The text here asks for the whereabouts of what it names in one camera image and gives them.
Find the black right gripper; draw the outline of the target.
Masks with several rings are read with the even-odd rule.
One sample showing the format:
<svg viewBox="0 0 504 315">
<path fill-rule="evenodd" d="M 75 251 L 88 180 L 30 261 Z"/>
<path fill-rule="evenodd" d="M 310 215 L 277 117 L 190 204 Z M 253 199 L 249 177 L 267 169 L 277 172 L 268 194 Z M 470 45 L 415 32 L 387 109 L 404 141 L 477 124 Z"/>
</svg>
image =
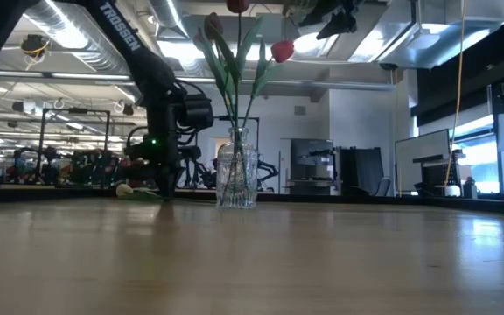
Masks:
<svg viewBox="0 0 504 315">
<path fill-rule="evenodd" d="M 357 20 L 354 15 L 364 2 L 365 0 L 339 0 L 341 9 L 332 14 L 330 21 L 318 33 L 316 39 L 327 39 L 342 33 L 355 33 L 357 31 Z"/>
</svg>

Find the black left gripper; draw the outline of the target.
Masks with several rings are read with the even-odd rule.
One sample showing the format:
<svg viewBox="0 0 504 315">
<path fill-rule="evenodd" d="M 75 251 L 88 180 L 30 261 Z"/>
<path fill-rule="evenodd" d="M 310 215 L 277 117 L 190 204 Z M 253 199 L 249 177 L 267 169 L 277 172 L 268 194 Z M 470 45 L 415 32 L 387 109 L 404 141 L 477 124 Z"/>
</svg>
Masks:
<svg viewBox="0 0 504 315">
<path fill-rule="evenodd" d="M 132 159 L 143 158 L 151 162 L 157 169 L 155 182 L 160 195 L 165 200 L 171 200 L 176 187 L 176 174 L 180 172 L 177 127 L 180 100 L 141 99 L 138 104 L 146 110 L 148 133 L 141 143 L 132 144 L 132 136 L 144 127 L 134 128 L 128 134 L 124 152 Z"/>
</svg>

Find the white artificial tulip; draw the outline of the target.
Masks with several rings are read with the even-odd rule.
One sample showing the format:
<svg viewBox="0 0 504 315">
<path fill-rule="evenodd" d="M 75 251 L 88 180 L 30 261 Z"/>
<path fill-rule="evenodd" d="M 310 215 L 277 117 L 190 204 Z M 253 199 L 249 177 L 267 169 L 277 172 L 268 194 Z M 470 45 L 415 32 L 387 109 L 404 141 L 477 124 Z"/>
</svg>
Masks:
<svg viewBox="0 0 504 315">
<path fill-rule="evenodd" d="M 146 189 L 137 190 L 132 188 L 127 184 L 120 184 L 116 189 L 115 193 L 120 200 L 136 200 L 136 201 L 159 201 L 163 198 Z"/>
</svg>

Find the red artificial tulip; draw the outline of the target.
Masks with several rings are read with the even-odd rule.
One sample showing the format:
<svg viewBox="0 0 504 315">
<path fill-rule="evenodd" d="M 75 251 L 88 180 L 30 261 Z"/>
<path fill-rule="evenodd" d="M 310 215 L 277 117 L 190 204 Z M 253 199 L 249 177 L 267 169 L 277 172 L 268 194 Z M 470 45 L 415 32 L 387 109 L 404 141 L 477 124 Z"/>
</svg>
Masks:
<svg viewBox="0 0 504 315">
<path fill-rule="evenodd" d="M 249 119 L 249 111 L 254 99 L 258 96 L 260 90 L 265 85 L 266 81 L 274 73 L 274 67 L 271 63 L 282 64 L 287 61 L 294 53 L 295 46 L 292 40 L 284 40 L 275 43 L 271 46 L 271 58 L 265 57 L 265 44 L 262 41 L 260 46 L 260 64 L 257 66 L 256 78 L 253 84 L 252 92 L 250 93 L 245 119 L 242 123 L 239 122 L 239 105 L 235 105 L 235 119 L 237 131 L 235 132 L 235 147 L 234 159 L 235 166 L 241 168 L 242 179 L 239 183 L 242 184 L 241 197 L 239 200 L 240 208 L 254 208 L 256 206 L 257 197 L 257 167 L 258 154 L 253 146 L 250 146 L 245 140 L 247 128 L 245 127 Z"/>
</svg>

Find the dark maroon artificial tulip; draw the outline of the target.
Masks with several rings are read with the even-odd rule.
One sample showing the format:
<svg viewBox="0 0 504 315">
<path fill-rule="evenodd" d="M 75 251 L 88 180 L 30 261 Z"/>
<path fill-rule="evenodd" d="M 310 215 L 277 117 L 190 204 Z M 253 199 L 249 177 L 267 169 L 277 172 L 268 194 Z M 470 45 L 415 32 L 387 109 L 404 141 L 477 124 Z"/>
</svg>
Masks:
<svg viewBox="0 0 504 315">
<path fill-rule="evenodd" d="M 242 81 L 242 73 L 243 68 L 246 63 L 246 56 L 248 55 L 249 49 L 252 46 L 253 37 L 257 33 L 258 25 L 255 24 L 242 38 L 242 13 L 249 8 L 249 0 L 227 0 L 227 8 L 238 14 L 238 49 L 237 55 L 235 57 L 236 65 L 238 66 L 239 76 L 234 81 L 234 92 L 235 92 L 235 101 L 238 102 L 238 88 Z M 241 197 L 242 196 L 242 184 L 239 183 L 239 180 L 242 179 L 242 170 L 239 166 L 235 166 L 235 132 L 237 131 L 237 127 L 234 129 L 234 196 Z"/>
<path fill-rule="evenodd" d="M 212 12 L 206 16 L 203 30 L 199 32 L 202 37 L 202 50 L 215 79 L 215 85 L 220 92 L 226 110 L 226 118 L 230 121 L 229 133 L 231 139 L 218 149 L 217 155 L 216 189 L 219 206 L 224 205 L 226 198 L 231 195 L 228 186 L 234 178 L 234 135 L 238 127 L 238 122 L 235 120 L 235 102 L 233 100 L 235 84 L 232 69 L 235 67 L 235 57 L 222 37 L 222 33 L 223 26 L 218 15 Z"/>
</svg>

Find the clear glass vase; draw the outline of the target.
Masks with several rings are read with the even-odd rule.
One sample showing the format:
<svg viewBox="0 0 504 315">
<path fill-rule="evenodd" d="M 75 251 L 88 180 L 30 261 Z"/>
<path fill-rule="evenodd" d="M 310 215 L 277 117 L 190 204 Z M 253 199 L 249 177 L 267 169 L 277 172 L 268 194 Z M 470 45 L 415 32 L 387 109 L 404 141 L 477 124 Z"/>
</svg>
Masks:
<svg viewBox="0 0 504 315">
<path fill-rule="evenodd" d="M 248 143 L 247 128 L 231 128 L 229 141 L 217 151 L 216 206 L 256 208 L 258 154 Z"/>
</svg>

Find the grey ceiling pipe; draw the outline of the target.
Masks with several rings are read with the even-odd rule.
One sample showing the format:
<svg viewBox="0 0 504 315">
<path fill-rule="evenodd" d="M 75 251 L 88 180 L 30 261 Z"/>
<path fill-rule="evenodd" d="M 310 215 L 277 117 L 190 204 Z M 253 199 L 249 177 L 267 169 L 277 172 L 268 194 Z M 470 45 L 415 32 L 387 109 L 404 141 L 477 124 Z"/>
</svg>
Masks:
<svg viewBox="0 0 504 315">
<path fill-rule="evenodd" d="M 214 84 L 214 78 L 207 77 L 178 77 L 183 81 L 197 84 Z M 241 82 L 245 85 L 252 85 L 253 80 L 244 79 Z M 353 81 L 322 81 L 322 80 L 267 80 L 267 85 L 280 87 L 305 87 L 305 88 L 326 88 L 326 89 L 347 89 L 347 90 L 370 90 L 370 91 L 392 91 L 396 85 L 388 83 L 353 82 Z"/>
</svg>

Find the black shelf cabinet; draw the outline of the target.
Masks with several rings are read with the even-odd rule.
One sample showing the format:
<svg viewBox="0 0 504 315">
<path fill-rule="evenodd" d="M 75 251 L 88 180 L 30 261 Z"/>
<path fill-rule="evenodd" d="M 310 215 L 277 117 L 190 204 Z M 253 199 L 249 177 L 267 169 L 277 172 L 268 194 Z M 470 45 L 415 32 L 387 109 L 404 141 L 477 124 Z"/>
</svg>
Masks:
<svg viewBox="0 0 504 315">
<path fill-rule="evenodd" d="M 291 139 L 290 194 L 330 195 L 335 187 L 333 141 Z"/>
</svg>

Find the white whiteboard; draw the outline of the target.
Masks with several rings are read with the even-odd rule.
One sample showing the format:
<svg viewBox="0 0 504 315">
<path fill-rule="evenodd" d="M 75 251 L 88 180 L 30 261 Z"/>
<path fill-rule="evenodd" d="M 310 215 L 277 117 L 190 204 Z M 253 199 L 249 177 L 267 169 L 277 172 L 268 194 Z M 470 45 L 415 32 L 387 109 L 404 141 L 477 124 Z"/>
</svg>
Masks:
<svg viewBox="0 0 504 315">
<path fill-rule="evenodd" d="M 417 158 L 449 154 L 449 130 L 441 129 L 422 136 L 406 138 L 395 143 L 396 190 L 411 192 L 422 181 L 421 164 Z"/>
</svg>

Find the black equipment desk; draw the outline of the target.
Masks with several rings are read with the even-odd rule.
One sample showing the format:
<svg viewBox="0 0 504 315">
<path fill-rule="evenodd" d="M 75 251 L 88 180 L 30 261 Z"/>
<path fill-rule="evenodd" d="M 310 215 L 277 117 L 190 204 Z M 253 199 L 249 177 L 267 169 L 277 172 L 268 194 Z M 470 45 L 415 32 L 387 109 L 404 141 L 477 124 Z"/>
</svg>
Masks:
<svg viewBox="0 0 504 315">
<path fill-rule="evenodd" d="M 442 154 L 428 157 L 414 158 L 412 162 L 420 167 L 422 179 L 414 184 L 419 196 L 422 197 L 445 197 L 444 187 L 446 185 L 462 184 L 459 176 L 459 158 L 466 155 L 462 150 L 456 149 L 452 158 Z"/>
</svg>

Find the silver rectangular ventilation duct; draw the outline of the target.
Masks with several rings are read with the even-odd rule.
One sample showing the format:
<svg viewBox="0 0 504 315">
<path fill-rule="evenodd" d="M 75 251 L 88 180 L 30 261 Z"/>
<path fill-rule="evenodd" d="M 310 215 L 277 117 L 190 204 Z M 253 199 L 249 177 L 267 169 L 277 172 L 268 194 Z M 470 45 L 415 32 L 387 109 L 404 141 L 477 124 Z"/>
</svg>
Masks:
<svg viewBox="0 0 504 315">
<path fill-rule="evenodd" d="M 504 0 L 390 0 L 351 63 L 431 69 L 504 25 Z"/>
</svg>

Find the black background rig frame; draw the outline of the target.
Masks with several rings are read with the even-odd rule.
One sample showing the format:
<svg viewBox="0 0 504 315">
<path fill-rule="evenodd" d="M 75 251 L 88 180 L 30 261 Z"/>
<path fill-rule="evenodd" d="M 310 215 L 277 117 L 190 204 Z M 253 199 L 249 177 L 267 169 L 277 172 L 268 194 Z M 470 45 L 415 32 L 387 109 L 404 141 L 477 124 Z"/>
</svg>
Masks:
<svg viewBox="0 0 504 315">
<path fill-rule="evenodd" d="M 53 171 L 52 167 L 52 161 L 56 158 L 63 158 L 62 154 L 59 154 L 57 151 L 53 152 L 50 157 L 47 157 L 48 161 L 48 167 L 46 169 L 46 172 L 42 172 L 44 167 L 42 166 L 41 158 L 42 155 L 46 155 L 47 150 L 49 147 L 47 147 L 45 150 L 43 149 L 43 144 L 44 144 L 44 139 L 46 135 L 46 114 L 50 111 L 49 108 L 44 108 L 42 113 L 42 119 L 41 119 L 41 129 L 40 129 L 40 136 L 39 136 L 39 142 L 38 142 L 38 159 L 37 159 L 37 166 L 36 166 L 36 179 L 39 180 L 40 182 L 48 185 L 54 185 L 55 187 L 85 187 L 85 188 L 90 188 L 92 189 L 94 187 L 94 174 L 97 171 L 97 168 L 100 168 L 101 170 L 101 176 L 100 176 L 100 189 L 104 190 L 110 186 L 112 183 L 113 177 L 107 178 L 107 166 L 108 166 L 108 160 L 106 157 L 112 158 L 112 155 L 108 155 L 109 150 L 108 150 L 108 144 L 109 144 L 109 126 L 110 126 L 110 120 L 111 120 L 111 112 L 109 110 L 97 110 L 97 109 L 87 109 L 87 108 L 68 108 L 66 111 L 70 114 L 83 114 L 87 115 L 89 113 L 94 113 L 94 114 L 105 114 L 106 115 L 106 130 L 105 130 L 105 135 L 104 135 L 104 148 L 102 150 L 97 150 L 97 149 L 92 149 L 92 150 L 75 150 L 73 154 L 66 154 L 66 158 L 70 158 L 71 162 L 74 164 L 75 161 L 80 162 L 81 161 L 81 156 L 84 156 L 89 160 L 88 156 L 94 156 L 96 153 L 99 153 L 98 158 L 96 158 L 93 163 L 93 169 L 92 171 L 87 175 L 87 177 L 84 179 L 82 183 L 69 183 L 70 177 L 67 177 L 65 180 L 62 180 L 60 177 L 61 170 L 58 170 L 57 172 Z"/>
</svg>

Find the silver round ventilation duct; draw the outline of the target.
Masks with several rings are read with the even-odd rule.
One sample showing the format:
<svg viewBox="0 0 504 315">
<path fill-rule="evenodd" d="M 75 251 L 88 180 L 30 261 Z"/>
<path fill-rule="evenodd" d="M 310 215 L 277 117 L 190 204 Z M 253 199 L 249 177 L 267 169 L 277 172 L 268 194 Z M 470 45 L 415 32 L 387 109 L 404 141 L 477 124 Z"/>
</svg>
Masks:
<svg viewBox="0 0 504 315">
<path fill-rule="evenodd" d="M 178 0 L 147 0 L 152 16 L 156 21 L 156 35 L 172 31 L 184 39 L 189 35 L 184 27 L 183 15 Z"/>
<path fill-rule="evenodd" d="M 27 9 L 24 16 L 53 42 L 73 50 L 76 59 L 97 73 L 129 72 L 120 53 L 84 8 L 71 3 L 40 0 Z"/>
</svg>

